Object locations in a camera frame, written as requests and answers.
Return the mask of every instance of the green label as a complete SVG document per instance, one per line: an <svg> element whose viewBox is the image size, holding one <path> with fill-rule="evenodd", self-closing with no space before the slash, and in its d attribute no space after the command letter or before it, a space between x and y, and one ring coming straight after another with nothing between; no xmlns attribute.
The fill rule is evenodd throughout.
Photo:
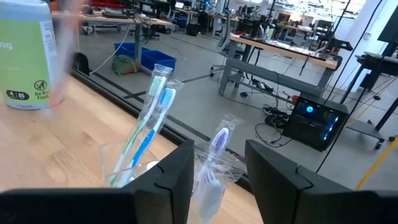
<svg viewBox="0 0 398 224"><path fill-rule="evenodd" d="M52 21L0 21L0 90L7 102L48 103L56 58Z"/></svg>

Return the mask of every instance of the workbench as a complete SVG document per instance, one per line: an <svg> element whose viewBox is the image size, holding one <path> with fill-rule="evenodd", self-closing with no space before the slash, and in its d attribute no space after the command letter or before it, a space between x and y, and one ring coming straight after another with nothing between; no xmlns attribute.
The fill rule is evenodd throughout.
<svg viewBox="0 0 398 224"><path fill-rule="evenodd" d="M194 11L186 10L186 9L175 9L175 11L181 12L181 13L184 13L187 15L187 23L185 24L185 30L187 30L187 26L189 25L189 23L191 23L192 16L198 14L198 12L194 12Z"/></svg>
<svg viewBox="0 0 398 224"><path fill-rule="evenodd" d="M241 82L243 72L250 73L257 77L263 78L265 80L269 80L274 83L279 83L282 86L286 86L293 90L297 90L299 92L305 92L315 96L321 96L323 91L325 90L327 83L333 73L337 69L337 61L327 58L323 60L320 58L318 53L311 52L306 49L302 49L299 47L291 47L287 44L282 44L276 41L270 41L267 44L260 43L254 40L249 40L240 37L239 35L230 35L230 44L229 44L229 52L228 58L226 60L226 66L224 67L223 76L221 78L220 83L220 93L223 94L226 88L226 85L229 81L234 81L236 83L242 84L244 86L248 86L249 88L255 89L257 91L262 91L252 85ZM234 59L234 55L236 52L237 43L246 44L244 49L244 55L242 60ZM315 65L319 65L325 67L325 71L322 74L322 77L317 85L312 85L303 81L300 81L296 78L288 77L283 74L278 74L274 71L267 70L265 68L261 68L255 65L248 64L248 56L251 50L251 47L257 47L259 49L267 50L275 54L281 54L288 57L296 58L299 60L308 61ZM239 72L231 75L232 68L234 70L238 70Z"/></svg>
<svg viewBox="0 0 398 224"><path fill-rule="evenodd" d="M99 146L124 139L138 124L136 118L74 78L69 79L55 111L46 118L39 110L16 110L6 106L0 95L2 191L105 187ZM162 159L175 148L158 134L149 150ZM236 184L229 185L213 223L262 223L254 196Z"/></svg>
<svg viewBox="0 0 398 224"><path fill-rule="evenodd" d="M70 16L70 14L67 14L65 12L60 12L60 11L52 12L53 19L61 19L61 18L68 17L68 16ZM98 24L117 24L119 26L121 26L121 25L135 26L136 31L134 32L134 42L135 42L135 49L134 49L135 56L134 57L138 62L141 62L141 48L142 47L140 45L140 40L139 40L140 36L141 36L141 27L142 27L141 20L139 20L139 19L113 19L113 18L106 18L106 17L103 17L98 14L94 15L94 16L86 16L86 15L80 14L79 17L82 22L98 22ZM165 26L172 25L171 22L163 21L160 19L153 19L153 18L151 18L148 23L150 23L151 25L165 25ZM80 51L79 38L80 38L80 33L78 30L78 34L77 34L77 40L78 40L77 50L78 51Z"/></svg>
<svg viewBox="0 0 398 224"><path fill-rule="evenodd" d="M211 19L213 20L213 28L211 30L211 36L215 37L216 30L217 30L217 27L218 27L218 19L226 20L226 16L217 15L217 14L208 14L207 31L209 30L208 27L210 25L210 20ZM231 18L231 22L239 22L240 19L242 19L242 17L236 16L234 18Z"/></svg>

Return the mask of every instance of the green bag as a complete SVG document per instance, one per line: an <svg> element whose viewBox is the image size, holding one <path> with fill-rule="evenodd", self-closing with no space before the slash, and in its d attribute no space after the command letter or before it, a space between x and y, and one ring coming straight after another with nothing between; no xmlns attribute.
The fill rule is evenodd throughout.
<svg viewBox="0 0 398 224"><path fill-rule="evenodd" d="M113 58L112 70L118 75L136 73L141 70L140 64L127 55L118 55Z"/></svg>

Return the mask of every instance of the black metal frame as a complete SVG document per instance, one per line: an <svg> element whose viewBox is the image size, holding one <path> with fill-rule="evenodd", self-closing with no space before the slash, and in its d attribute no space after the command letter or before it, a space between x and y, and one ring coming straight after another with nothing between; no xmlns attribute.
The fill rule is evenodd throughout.
<svg viewBox="0 0 398 224"><path fill-rule="evenodd" d="M91 88L110 102L114 103L116 106L124 110L125 112L129 113L135 118L138 118L139 113L141 112L141 109L138 108L137 106L129 103L127 100L125 100L123 97L120 97L113 93L112 91L107 90L100 84L94 82L88 75L85 75L84 73L81 73L78 70L72 70L71 75L76 78L79 82L82 82L85 84L87 87ZM176 145L180 145L186 140L190 140L190 138L186 137L179 131L175 130L174 128L170 127L167 124L164 124L163 128L160 130L160 134L171 141L172 143ZM226 149L228 152L232 153L235 155L240 161L245 163L244 157L237 154L236 152ZM250 183L249 183L249 178L246 173L243 174L243 176L237 181L237 184L242 187L243 189L247 190L248 192L252 193L251 188L250 188Z"/></svg>

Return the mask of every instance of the blue crate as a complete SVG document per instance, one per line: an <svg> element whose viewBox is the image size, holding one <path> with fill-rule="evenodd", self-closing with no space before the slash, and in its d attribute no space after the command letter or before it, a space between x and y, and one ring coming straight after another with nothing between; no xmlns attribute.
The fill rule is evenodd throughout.
<svg viewBox="0 0 398 224"><path fill-rule="evenodd" d="M156 63L172 68L174 71L176 61L176 58L163 54L158 50L142 51L141 65L151 71L155 68Z"/></svg>
<svg viewBox="0 0 398 224"><path fill-rule="evenodd" d="M114 50L118 49L121 43L114 43ZM142 47L141 54L149 50L148 48ZM120 49L115 53L115 55L127 55L131 58L134 58L136 53L136 44L135 43L123 43Z"/></svg>

